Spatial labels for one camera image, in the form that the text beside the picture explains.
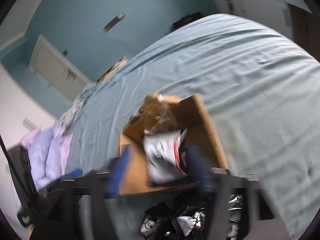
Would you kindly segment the striped grey cloth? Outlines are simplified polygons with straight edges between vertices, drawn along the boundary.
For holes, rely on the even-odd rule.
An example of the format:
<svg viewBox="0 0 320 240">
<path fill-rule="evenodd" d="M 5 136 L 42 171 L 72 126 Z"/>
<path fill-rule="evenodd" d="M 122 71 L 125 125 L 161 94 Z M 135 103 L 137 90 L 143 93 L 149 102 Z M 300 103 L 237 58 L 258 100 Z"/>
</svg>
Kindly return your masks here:
<svg viewBox="0 0 320 240">
<path fill-rule="evenodd" d="M 73 126 L 90 97 L 91 93 L 89 92 L 79 94 L 74 99 L 69 109 L 61 115 L 59 124 L 65 133 L 67 133 L 67 131 Z"/>
</svg>

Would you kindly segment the white wardrobe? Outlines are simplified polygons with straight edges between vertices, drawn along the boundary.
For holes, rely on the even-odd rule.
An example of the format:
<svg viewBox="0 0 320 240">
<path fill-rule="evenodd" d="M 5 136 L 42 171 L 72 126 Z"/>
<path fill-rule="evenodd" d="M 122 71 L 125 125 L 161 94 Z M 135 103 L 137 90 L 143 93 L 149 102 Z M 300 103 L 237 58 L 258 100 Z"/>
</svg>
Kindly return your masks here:
<svg viewBox="0 0 320 240">
<path fill-rule="evenodd" d="M 20 142 L 32 128 L 53 125 L 55 118 L 36 103 L 1 66 L 1 137 L 6 148 Z M 18 203 L 8 162 L 1 152 L 1 210 L 13 230 L 28 239 L 17 219 Z"/>
</svg>

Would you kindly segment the lilac duvet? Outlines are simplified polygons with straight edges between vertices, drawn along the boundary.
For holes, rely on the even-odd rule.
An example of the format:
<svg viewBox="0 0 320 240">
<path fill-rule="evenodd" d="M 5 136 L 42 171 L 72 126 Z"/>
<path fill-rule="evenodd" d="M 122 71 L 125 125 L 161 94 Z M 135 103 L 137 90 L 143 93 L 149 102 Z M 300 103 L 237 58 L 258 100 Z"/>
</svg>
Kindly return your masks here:
<svg viewBox="0 0 320 240">
<path fill-rule="evenodd" d="M 38 127 L 20 140 L 28 151 L 31 177 L 37 191 L 66 174 L 72 137 L 65 135 L 62 127 L 54 125 L 46 129 Z"/>
</svg>

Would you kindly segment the teal bed sheet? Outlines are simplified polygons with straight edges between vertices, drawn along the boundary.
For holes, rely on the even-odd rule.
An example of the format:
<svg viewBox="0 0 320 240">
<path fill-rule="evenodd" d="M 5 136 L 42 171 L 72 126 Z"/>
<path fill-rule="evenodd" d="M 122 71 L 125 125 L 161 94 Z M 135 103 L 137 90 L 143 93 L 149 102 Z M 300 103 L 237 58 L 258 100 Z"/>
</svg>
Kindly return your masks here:
<svg viewBox="0 0 320 240">
<path fill-rule="evenodd" d="M 257 22 L 215 14 L 161 38 L 94 87 L 76 122 L 67 171 L 105 166 L 151 93 L 199 94 L 237 176 L 267 187 L 290 237 L 319 210 L 319 62 Z"/>
</svg>

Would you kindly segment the white door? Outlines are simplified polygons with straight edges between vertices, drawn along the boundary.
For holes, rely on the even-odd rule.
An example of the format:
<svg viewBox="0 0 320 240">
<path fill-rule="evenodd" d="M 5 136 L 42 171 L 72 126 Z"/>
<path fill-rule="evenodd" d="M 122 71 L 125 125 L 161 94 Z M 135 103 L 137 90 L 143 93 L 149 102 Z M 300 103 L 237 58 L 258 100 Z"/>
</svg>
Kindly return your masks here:
<svg viewBox="0 0 320 240">
<path fill-rule="evenodd" d="M 90 82 L 42 34 L 37 39 L 28 68 L 69 105 Z"/>
</svg>

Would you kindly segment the white snack packet near box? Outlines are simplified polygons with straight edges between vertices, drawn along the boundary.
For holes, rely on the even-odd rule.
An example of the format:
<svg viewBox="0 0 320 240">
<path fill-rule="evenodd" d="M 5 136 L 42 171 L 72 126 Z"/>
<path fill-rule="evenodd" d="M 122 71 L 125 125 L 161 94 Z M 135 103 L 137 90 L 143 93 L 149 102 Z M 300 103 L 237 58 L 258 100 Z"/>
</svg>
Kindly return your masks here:
<svg viewBox="0 0 320 240">
<path fill-rule="evenodd" d="M 161 218 L 156 218 L 156 217 L 147 215 L 140 228 L 141 234 L 145 237 L 150 236 L 151 234 L 156 232 L 158 227 L 161 225 L 162 220 L 163 219 Z"/>
</svg>

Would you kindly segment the black box behind bed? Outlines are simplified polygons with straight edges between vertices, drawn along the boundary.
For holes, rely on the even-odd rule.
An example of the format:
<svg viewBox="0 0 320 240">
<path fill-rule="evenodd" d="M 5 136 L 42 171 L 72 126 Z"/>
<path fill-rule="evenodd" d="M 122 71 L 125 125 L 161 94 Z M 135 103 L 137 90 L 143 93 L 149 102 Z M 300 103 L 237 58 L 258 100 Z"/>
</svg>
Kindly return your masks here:
<svg viewBox="0 0 320 240">
<path fill-rule="evenodd" d="M 193 14 L 189 14 L 179 19 L 177 22 L 172 24 L 172 29 L 177 30 L 185 25 L 188 25 L 191 22 L 197 21 L 202 18 L 202 14 L 200 12 L 195 12 Z"/>
</svg>

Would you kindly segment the white cabinet unit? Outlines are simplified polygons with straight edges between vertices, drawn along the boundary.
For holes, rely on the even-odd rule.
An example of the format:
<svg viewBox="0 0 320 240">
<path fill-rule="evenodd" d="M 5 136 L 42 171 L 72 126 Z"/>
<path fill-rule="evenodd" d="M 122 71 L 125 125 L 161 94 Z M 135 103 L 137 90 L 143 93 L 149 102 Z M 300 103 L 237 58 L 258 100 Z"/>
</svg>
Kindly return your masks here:
<svg viewBox="0 0 320 240">
<path fill-rule="evenodd" d="M 303 0 L 213 0 L 219 12 L 263 24 L 319 60 L 319 20 Z"/>
</svg>

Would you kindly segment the white black snack packet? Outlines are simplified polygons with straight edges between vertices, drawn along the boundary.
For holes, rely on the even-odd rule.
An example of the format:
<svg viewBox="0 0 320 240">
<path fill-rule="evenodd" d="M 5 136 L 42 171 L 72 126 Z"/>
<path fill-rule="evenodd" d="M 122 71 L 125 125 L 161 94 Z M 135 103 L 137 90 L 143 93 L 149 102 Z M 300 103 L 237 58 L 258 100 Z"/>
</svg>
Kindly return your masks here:
<svg viewBox="0 0 320 240">
<path fill-rule="evenodd" d="M 186 177 L 180 165 L 186 130 L 147 134 L 143 139 L 149 178 L 156 185 L 175 183 Z"/>
</svg>

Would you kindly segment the box of items by bed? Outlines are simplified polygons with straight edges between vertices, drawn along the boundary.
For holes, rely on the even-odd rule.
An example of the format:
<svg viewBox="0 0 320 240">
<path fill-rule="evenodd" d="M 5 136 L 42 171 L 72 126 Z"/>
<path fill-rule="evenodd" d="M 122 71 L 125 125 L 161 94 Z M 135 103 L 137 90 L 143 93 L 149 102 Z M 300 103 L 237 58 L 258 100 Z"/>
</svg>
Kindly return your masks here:
<svg viewBox="0 0 320 240">
<path fill-rule="evenodd" d="M 127 57 L 123 57 L 121 60 L 119 60 L 116 64 L 114 64 L 107 72 L 105 72 L 97 82 L 104 82 L 108 78 L 110 78 L 115 72 L 117 72 L 120 68 L 122 68 L 129 59 Z"/>
</svg>

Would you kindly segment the black wall bracket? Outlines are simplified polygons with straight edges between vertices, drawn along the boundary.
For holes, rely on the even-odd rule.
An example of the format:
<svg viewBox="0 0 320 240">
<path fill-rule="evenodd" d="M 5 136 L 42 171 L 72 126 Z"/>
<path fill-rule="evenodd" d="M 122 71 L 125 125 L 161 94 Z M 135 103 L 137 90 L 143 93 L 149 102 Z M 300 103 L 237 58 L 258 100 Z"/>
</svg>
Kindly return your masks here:
<svg viewBox="0 0 320 240">
<path fill-rule="evenodd" d="M 107 25 L 105 25 L 104 30 L 110 31 L 116 24 L 118 24 L 123 18 L 125 14 L 123 12 L 119 13 L 115 18 L 113 18 Z"/>
</svg>

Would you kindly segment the white deer snack packet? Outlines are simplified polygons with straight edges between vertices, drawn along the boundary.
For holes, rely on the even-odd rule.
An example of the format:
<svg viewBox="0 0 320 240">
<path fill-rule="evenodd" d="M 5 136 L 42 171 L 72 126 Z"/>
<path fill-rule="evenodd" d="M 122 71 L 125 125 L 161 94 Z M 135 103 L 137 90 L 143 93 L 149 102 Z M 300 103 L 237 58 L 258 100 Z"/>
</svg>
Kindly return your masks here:
<svg viewBox="0 0 320 240">
<path fill-rule="evenodd" d="M 192 216 L 178 216 L 176 218 L 184 236 L 189 236 L 193 230 L 200 230 L 205 224 L 203 211 L 196 211 Z"/>
</svg>

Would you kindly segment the brown cardboard box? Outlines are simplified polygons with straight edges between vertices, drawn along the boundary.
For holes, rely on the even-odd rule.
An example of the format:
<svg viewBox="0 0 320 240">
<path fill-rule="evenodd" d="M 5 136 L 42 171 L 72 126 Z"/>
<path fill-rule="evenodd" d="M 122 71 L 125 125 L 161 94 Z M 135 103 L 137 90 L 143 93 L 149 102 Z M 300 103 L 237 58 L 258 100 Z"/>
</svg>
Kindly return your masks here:
<svg viewBox="0 0 320 240">
<path fill-rule="evenodd" d="M 208 166 L 229 169 L 199 94 L 186 99 L 148 94 L 120 133 L 119 154 L 125 168 L 116 188 L 125 196 L 189 187 L 195 163 L 189 153 L 192 146 Z"/>
</svg>

